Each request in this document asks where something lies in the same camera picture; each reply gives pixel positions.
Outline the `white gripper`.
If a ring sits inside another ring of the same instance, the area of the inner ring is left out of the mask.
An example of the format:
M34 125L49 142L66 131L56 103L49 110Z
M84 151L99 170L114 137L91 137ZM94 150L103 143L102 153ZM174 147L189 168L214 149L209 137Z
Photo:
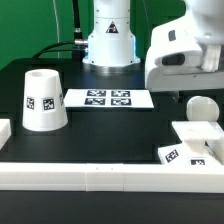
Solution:
M145 61L145 88L150 92L224 88L224 66L207 72L202 65L208 47L177 22L153 29Z

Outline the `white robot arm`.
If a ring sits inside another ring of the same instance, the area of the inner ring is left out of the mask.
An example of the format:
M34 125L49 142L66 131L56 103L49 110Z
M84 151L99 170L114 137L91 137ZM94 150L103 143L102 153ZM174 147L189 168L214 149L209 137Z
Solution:
M183 0L185 14L153 29L145 59L151 92L224 88L224 0ZM140 62L130 0L94 0L86 67L120 71Z

